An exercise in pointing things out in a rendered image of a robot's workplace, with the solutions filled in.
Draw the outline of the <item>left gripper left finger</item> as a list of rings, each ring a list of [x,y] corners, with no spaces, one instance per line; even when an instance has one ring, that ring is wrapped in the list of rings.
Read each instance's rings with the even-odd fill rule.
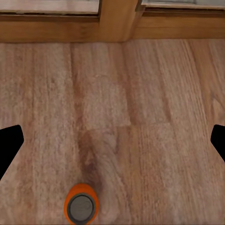
[[[0,180],[24,143],[20,125],[0,130]]]

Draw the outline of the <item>can of soda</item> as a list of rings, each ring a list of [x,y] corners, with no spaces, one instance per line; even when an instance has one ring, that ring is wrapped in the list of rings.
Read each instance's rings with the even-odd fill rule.
[[[64,214],[72,225],[88,225],[98,210],[99,201],[90,185],[79,183],[71,188],[64,203]]]

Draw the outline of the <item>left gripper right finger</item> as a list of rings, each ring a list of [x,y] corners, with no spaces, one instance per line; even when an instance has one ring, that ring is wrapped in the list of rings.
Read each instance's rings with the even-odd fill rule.
[[[210,141],[225,161],[225,126],[214,125]]]

